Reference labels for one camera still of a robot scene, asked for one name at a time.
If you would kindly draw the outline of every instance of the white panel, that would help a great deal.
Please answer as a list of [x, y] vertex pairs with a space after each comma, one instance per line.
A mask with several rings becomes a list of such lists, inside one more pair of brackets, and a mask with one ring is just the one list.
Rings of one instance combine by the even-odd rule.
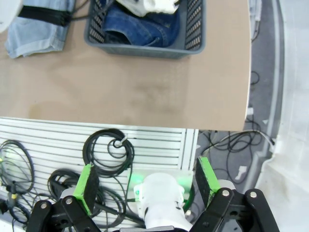
[[309, 231], [309, 1], [280, 0], [285, 67], [281, 126], [272, 160], [256, 187], [268, 200], [281, 232]]
[[[134, 145], [133, 169], [192, 169], [198, 130], [0, 118], [0, 144], [8, 139], [14, 139], [25, 146], [34, 163], [34, 187], [39, 193], [48, 193], [47, 179], [51, 172], [59, 168], [69, 168], [80, 173], [84, 167], [82, 158], [84, 142], [89, 135], [107, 128], [120, 129]], [[107, 153], [107, 144], [110, 140], [109, 137], [101, 137], [98, 140], [95, 147], [96, 157], [106, 164], [119, 164], [121, 159], [114, 159]], [[111, 148], [111, 151], [121, 154], [124, 148]], [[13, 151], [8, 151], [6, 155], [15, 163], [21, 162], [20, 156]], [[20, 168], [23, 171], [27, 170], [25, 165], [20, 165]], [[14, 166], [8, 170], [13, 171], [16, 180], [22, 176], [22, 171]], [[127, 176], [128, 171], [124, 171], [117, 177], [125, 189]], [[120, 185], [114, 179], [101, 178], [100, 184], [124, 196]], [[6, 198], [7, 192], [0, 190], [0, 196]], [[32, 202], [28, 195], [25, 195], [25, 198]], [[30, 209], [24, 200], [21, 199], [20, 202]], [[108, 205], [116, 207], [113, 201], [108, 202]], [[114, 215], [108, 215], [109, 222], [113, 218], [115, 219]], [[95, 222], [105, 224], [105, 212], [97, 216]], [[120, 227], [132, 226], [133, 222], [124, 220]]]

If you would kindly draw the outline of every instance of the black clamp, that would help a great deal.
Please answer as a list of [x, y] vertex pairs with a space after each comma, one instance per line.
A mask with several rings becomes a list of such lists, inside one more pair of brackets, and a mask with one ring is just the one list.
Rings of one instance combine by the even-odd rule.
[[77, 232], [100, 232], [83, 206], [74, 196], [67, 196], [57, 203], [38, 201], [31, 214], [27, 232], [60, 232], [73, 226]]

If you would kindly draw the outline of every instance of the gray floor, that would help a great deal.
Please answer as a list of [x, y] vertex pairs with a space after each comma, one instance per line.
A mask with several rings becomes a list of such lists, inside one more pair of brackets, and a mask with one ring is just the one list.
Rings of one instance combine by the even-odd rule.
[[[270, 115], [273, 85], [274, 85], [274, 66], [275, 66], [275, 30], [274, 30], [274, 15], [272, 1], [264, 0], [262, 8], [261, 23], [259, 28], [259, 34], [252, 44], [252, 71], [255, 71], [260, 76], [260, 81], [250, 87], [249, 107], [253, 108], [254, 121], [257, 122], [261, 131], [267, 131], [267, 121]], [[251, 82], [257, 80], [256, 73], [252, 74]], [[278, 133], [278, 124], [280, 121], [281, 101], [277, 107], [277, 113], [274, 123], [274, 129], [272, 130], [271, 137], [275, 137]], [[251, 129], [251, 123], [245, 123], [244, 129]], [[208, 138], [205, 135], [209, 135], [209, 131], [200, 131], [197, 144], [200, 148], [197, 149], [197, 156], [200, 156], [206, 147], [209, 146]], [[226, 131], [220, 131], [216, 139], [214, 138], [214, 132], [212, 133], [213, 142], [217, 142], [220, 138], [227, 135]], [[252, 146], [252, 153], [263, 150], [264, 141], [257, 146]], [[226, 173], [226, 159], [228, 151], [219, 151], [213, 148], [210, 154], [207, 156], [211, 159], [211, 165], [215, 170], [218, 179], [229, 179]], [[230, 176], [235, 178], [238, 175], [240, 166], [247, 166], [251, 163], [251, 155], [249, 148], [239, 152], [230, 154], [228, 167]], [[257, 167], [257, 175], [260, 172], [260, 167]], [[241, 184], [235, 184], [236, 189], [239, 192], [244, 190], [246, 180]], [[203, 203], [199, 192], [195, 198], [195, 203], [192, 206], [193, 215], [199, 214], [203, 210]], [[241, 231], [238, 225], [231, 221], [223, 230], [228, 231]]]

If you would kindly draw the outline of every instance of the coiled black cable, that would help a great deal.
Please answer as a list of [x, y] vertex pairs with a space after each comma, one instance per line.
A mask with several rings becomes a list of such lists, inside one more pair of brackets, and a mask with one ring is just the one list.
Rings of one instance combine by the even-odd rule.
[[[27, 157], [27, 159], [25, 159], [21, 154], [16, 152], [14, 150], [14, 147], [17, 147], [20, 150], [22, 150], [23, 153], [25, 154], [25, 156]], [[16, 193], [18, 193], [18, 194], [25, 194], [25, 193], [30, 192], [32, 190], [32, 188], [33, 188], [34, 178], [35, 178], [34, 177], [34, 166], [33, 166], [33, 162], [32, 162], [31, 156], [29, 155], [29, 153], [25, 149], [25, 147], [19, 141], [16, 141], [16, 140], [7, 140], [3, 144], [1, 144], [1, 146], [0, 146], [0, 153], [6, 152], [6, 151], [10, 151], [10, 152], [16, 153], [16, 154], [18, 154], [23, 159], [23, 161], [26, 163], [26, 165], [27, 165], [27, 167], [29, 169], [30, 178], [27, 176], [27, 174], [18, 165], [14, 164], [13, 162], [11, 162], [9, 160], [5, 160], [4, 158], [2, 158], [2, 161], [1, 161], [1, 173], [0, 173], [0, 177], [1, 177], [2, 181], [3, 181], [2, 185], [6, 186], [6, 187], [9, 187], [9, 188], [12, 185], [15, 185], [14, 188], [16, 190]], [[21, 172], [26, 176], [26, 178], [28, 180], [27, 181], [15, 181], [15, 180], [12, 180], [12, 178], [9, 177], [10, 175], [8, 173], [6, 173], [5, 169], [3, 168], [3, 164], [5, 164], [6, 162], [13, 164], [13, 166], [16, 166], [18, 169], [20, 169]], [[23, 184], [25, 184], [25, 183], [29, 183], [29, 187], [24, 188]]]
[[[49, 190], [50, 195], [55, 201], [60, 199], [61, 193], [63, 190], [74, 187], [77, 185], [78, 179], [80, 175], [75, 173], [70, 169], [58, 169], [55, 170], [49, 179], [47, 180], [47, 188]], [[97, 194], [97, 203], [103, 203], [103, 197], [98, 191]], [[101, 209], [98, 207], [94, 207], [92, 217], [97, 216], [101, 212]]]
[[[99, 161], [95, 156], [94, 156], [94, 149], [95, 145], [98, 141], [99, 137], [102, 136], [108, 136], [112, 137], [112, 139], [108, 144], [107, 144], [107, 151], [115, 159], [122, 159], [126, 158], [124, 162], [118, 164], [118, 165], [107, 165]], [[121, 148], [124, 147], [126, 152], [124, 154], [113, 154], [110, 151], [110, 146], [113, 146], [114, 148]], [[99, 176], [109, 178], [109, 177], [116, 177], [119, 174], [121, 174], [124, 170], [128, 169], [134, 159], [134, 147], [132, 143], [126, 139], [125, 135], [117, 129], [107, 129], [107, 130], [99, 130], [92, 134], [85, 142], [84, 147], [83, 147], [83, 159], [85, 164], [93, 163], [96, 167], [96, 171]]]
[[[61, 193], [64, 189], [76, 186], [79, 176], [69, 169], [55, 170], [47, 181], [48, 190], [50, 195], [57, 201], [60, 199]], [[117, 205], [117, 210], [106, 206], [106, 196], [110, 196]], [[104, 186], [99, 186], [95, 207], [93, 210], [92, 218], [97, 216], [102, 211], [117, 215], [116, 219], [111, 223], [97, 224], [101, 229], [114, 228], [122, 223], [126, 216], [125, 201], [113, 190]]]

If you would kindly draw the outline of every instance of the light blue jeans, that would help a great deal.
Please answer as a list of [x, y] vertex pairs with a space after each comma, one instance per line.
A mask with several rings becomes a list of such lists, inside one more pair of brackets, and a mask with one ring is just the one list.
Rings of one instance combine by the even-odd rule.
[[[24, 0], [24, 5], [72, 11], [75, 0]], [[9, 26], [5, 48], [10, 58], [62, 51], [68, 27], [17, 17]]]

